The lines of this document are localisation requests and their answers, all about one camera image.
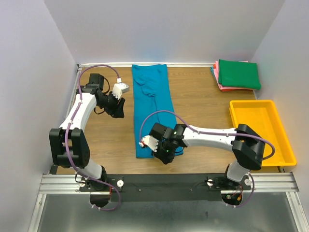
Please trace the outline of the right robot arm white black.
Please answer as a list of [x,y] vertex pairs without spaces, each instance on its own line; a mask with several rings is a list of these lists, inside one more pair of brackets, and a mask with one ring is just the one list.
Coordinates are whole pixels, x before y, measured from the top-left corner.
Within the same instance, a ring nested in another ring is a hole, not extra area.
[[155,123],[140,142],[140,146],[150,148],[152,155],[164,164],[174,160],[179,147],[205,146],[232,152],[236,159],[227,166],[224,175],[207,178],[208,186],[219,190],[234,190],[246,174],[260,170],[265,144],[246,124],[230,129],[207,129],[185,124],[170,128]]

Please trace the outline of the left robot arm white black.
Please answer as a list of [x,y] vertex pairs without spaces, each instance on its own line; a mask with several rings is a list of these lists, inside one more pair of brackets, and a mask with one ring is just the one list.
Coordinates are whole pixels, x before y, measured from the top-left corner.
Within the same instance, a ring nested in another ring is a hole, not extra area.
[[121,79],[104,91],[105,81],[99,73],[90,74],[88,83],[77,88],[73,107],[65,121],[49,132],[54,165],[74,169],[97,191],[106,188],[107,174],[103,166],[90,158],[85,126],[96,107],[113,118],[124,118],[125,99],[122,95],[129,92],[129,85]]

